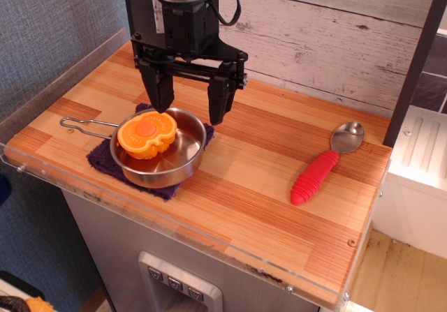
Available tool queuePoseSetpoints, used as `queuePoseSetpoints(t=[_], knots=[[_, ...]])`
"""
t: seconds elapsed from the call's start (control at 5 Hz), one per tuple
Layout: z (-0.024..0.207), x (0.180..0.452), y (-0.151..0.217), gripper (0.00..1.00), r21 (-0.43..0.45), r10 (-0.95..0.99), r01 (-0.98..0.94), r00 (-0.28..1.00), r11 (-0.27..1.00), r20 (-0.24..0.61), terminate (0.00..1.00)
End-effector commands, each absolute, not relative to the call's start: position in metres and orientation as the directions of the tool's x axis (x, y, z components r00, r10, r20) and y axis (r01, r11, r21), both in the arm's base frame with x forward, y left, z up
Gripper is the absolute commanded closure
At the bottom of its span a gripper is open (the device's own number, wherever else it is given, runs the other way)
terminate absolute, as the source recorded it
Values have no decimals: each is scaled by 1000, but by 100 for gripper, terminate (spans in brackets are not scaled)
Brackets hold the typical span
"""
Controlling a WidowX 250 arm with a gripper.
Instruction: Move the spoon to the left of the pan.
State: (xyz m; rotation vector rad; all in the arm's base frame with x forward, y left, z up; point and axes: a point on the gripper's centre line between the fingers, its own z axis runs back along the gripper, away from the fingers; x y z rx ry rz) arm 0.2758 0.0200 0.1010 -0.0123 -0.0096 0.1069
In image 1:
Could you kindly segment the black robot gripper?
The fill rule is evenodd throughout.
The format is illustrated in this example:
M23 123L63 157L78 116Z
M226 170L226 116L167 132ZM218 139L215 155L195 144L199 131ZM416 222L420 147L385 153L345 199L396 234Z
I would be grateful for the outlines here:
M161 4L165 47L131 40L135 66L140 70L152 107L165 112L174 101L173 77L208 82L212 125L223 122L231 110L236 89L247 84L246 52L224 43L220 26L233 26L242 7L235 0L233 17L226 20L219 0L158 0Z

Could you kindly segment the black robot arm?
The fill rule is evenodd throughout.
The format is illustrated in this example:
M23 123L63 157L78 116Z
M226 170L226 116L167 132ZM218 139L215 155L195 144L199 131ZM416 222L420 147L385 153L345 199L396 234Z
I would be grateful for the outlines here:
M246 52L224 43L219 27L233 26L219 12L219 0L126 0L135 67L157 112L173 103L174 77L208 84L210 122L220 124L235 92L247 84Z

